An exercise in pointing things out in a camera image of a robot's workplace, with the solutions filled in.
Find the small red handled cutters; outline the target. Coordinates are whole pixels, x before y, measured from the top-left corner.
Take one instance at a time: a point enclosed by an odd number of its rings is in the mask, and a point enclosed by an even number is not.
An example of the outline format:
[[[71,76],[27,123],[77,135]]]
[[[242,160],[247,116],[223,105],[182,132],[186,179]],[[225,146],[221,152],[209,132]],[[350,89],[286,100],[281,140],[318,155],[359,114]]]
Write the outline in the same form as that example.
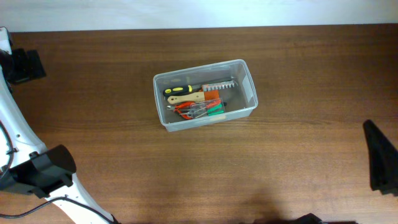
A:
[[[179,114],[182,118],[189,120],[193,119],[192,115],[190,115],[192,104],[194,104],[193,101],[188,101],[179,105],[168,105],[167,110],[173,111],[174,113]]]

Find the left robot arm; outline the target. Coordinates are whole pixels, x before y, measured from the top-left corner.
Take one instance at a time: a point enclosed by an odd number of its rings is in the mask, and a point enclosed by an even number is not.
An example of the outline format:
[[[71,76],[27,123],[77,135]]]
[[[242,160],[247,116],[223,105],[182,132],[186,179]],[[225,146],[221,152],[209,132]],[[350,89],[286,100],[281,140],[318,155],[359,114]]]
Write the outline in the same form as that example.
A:
[[[63,145],[48,149],[27,124],[12,97],[11,86],[45,76],[37,51],[12,49],[11,35],[2,27],[1,190],[46,200],[20,217],[54,204],[74,223],[117,223],[78,180],[69,150]]]

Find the orange scraper wooden handle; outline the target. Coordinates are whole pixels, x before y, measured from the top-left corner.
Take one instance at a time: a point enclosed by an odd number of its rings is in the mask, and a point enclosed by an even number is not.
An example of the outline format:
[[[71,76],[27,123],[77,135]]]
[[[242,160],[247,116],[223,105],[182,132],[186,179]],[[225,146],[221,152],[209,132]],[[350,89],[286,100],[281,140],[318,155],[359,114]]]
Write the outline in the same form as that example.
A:
[[[188,95],[182,95],[182,96],[170,96],[167,98],[167,101],[171,105],[176,105],[179,103],[184,103],[188,101],[193,101],[194,103],[198,103],[201,101],[206,101],[206,100],[215,100],[220,97],[219,91],[214,90],[214,91],[198,91],[194,92]]]

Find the orange perforated bit holder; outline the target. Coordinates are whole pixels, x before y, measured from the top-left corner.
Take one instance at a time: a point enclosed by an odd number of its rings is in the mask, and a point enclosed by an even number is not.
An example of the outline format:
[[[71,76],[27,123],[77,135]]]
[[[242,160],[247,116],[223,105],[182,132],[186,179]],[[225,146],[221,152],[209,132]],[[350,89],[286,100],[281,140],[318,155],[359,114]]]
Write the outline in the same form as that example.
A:
[[[214,90],[224,90],[228,88],[234,88],[238,84],[234,80],[228,80],[218,83],[208,83],[201,86],[203,91],[214,91]]]

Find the black yellow handled file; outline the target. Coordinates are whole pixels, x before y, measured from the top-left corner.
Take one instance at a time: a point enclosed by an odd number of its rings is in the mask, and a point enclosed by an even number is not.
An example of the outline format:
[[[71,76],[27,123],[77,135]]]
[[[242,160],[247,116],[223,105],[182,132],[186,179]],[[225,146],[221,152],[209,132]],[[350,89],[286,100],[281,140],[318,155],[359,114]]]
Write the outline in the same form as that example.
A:
[[[201,84],[198,85],[181,85],[171,88],[166,88],[162,94],[165,97],[188,95],[193,92],[201,90]]]

